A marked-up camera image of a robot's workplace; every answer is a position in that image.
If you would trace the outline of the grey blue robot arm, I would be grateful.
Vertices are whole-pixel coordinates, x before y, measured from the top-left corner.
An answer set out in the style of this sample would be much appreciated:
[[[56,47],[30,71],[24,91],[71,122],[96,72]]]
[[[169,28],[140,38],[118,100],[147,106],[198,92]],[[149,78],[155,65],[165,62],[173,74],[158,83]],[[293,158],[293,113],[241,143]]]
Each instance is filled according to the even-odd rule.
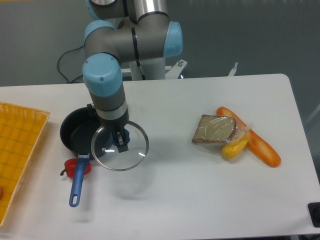
[[[129,121],[121,64],[168,58],[183,51],[181,26],[164,0],[88,0],[93,21],[84,32],[83,81],[119,152],[128,150]]]

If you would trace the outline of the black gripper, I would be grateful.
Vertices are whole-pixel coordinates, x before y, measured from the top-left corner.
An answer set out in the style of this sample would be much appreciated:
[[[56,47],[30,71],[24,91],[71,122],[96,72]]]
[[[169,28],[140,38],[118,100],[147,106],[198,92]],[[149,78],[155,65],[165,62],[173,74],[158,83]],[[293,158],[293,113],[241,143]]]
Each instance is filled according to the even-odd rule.
[[[121,117],[117,119],[104,119],[99,116],[101,125],[107,128],[113,135],[116,136],[116,146],[119,153],[123,153],[129,150],[129,133],[125,131],[125,126],[129,122],[129,113],[125,112]]]

